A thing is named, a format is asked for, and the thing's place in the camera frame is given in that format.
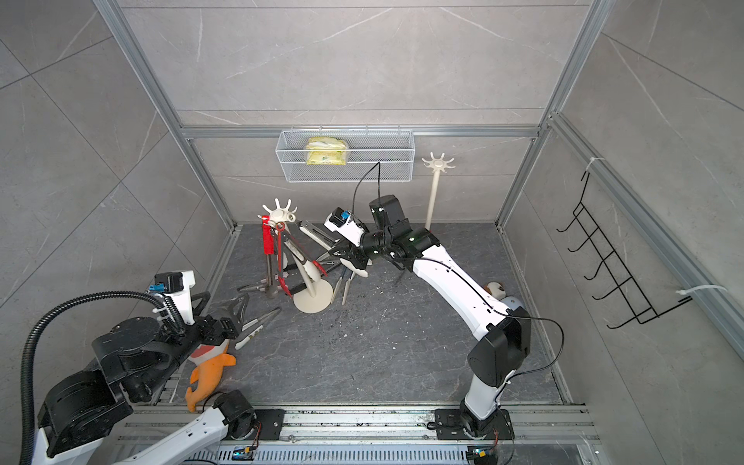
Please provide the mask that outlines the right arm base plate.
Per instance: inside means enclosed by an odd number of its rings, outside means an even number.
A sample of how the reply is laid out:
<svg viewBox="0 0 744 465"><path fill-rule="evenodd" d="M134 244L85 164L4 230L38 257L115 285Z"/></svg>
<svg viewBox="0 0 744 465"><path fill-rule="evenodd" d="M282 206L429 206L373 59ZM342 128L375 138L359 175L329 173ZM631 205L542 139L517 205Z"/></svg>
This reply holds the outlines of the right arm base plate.
<svg viewBox="0 0 744 465"><path fill-rule="evenodd" d="M436 433L440 441L510 441L515 438L510 413L497 409L485 420L478 420L469 411L437 409L434 420L426 428Z"/></svg>

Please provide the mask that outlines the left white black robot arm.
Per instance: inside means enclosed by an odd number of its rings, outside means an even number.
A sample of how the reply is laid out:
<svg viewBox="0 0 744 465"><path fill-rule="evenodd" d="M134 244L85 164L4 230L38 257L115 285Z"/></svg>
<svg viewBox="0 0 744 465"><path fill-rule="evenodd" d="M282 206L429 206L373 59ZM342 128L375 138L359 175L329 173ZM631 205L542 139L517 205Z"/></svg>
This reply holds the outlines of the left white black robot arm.
<svg viewBox="0 0 744 465"><path fill-rule="evenodd" d="M40 410L34 402L34 362L43 332L64 312L98 300L142 300L155 317L126 320L93 343L91 366L65 378L48 393ZM187 323L165 294L106 291L78 296L54 307L31 329L21 356L21 458L29 464L38 432L50 432L48 457L104 438L129 416L135 402L154 398L166 381L201 345L219 345L238 336L233 315L197 314Z"/></svg>

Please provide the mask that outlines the red sleeved steel tongs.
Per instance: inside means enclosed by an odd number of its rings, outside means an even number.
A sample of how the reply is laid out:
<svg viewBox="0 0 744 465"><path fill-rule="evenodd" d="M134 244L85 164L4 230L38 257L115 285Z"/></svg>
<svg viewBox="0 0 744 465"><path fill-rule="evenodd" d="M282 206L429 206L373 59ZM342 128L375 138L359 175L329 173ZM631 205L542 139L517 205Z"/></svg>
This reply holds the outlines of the red sleeved steel tongs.
<svg viewBox="0 0 744 465"><path fill-rule="evenodd" d="M263 253L265 254L265 294L267 298L276 298L279 293L279 282L277 277L277 257L273 228L269 224L269 215L262 215Z"/></svg>

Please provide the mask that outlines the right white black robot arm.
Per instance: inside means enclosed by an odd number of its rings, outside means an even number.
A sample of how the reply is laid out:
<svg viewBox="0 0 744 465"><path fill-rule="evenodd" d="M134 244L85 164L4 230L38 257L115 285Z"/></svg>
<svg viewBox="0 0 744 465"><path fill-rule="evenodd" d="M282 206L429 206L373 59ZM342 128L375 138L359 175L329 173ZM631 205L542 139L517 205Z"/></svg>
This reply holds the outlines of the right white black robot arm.
<svg viewBox="0 0 744 465"><path fill-rule="evenodd" d="M460 424L472 438L486 436L495 426L503 388L530 354L529 313L494 298L451 258L430 230L414 229L394 195L372 201L369 208L372 228L340 207L325 219L325 227L341 235L331 255L358 270L377 259L408 270L443 296L465 321L477 344L467 358L473 378L460 404Z"/></svg>

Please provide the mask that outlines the long steel white tongs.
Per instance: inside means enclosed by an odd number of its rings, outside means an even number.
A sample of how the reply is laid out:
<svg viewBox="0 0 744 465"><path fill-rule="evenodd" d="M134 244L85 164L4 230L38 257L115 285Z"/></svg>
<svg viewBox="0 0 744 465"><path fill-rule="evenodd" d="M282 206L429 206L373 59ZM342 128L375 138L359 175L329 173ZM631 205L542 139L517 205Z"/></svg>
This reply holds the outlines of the long steel white tongs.
<svg viewBox="0 0 744 465"><path fill-rule="evenodd" d="M286 245L294 260L298 264L298 269L303 279L307 279L312 276L315 282L322 279L321 269L319 269L316 262L311 258L310 254L302 247L297 239L290 233L289 225L287 223L280 222L276 228L282 236L281 242Z"/></svg>

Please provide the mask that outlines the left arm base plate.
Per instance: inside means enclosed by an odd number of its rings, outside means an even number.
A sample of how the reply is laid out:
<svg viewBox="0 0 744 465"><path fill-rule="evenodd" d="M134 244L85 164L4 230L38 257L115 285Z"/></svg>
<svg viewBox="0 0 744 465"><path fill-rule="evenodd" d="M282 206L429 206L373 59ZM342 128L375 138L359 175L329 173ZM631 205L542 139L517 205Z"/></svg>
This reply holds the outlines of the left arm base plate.
<svg viewBox="0 0 744 465"><path fill-rule="evenodd" d="M230 427L231 440L278 441L283 428L286 411L283 409L259 409L250 415L240 416Z"/></svg>

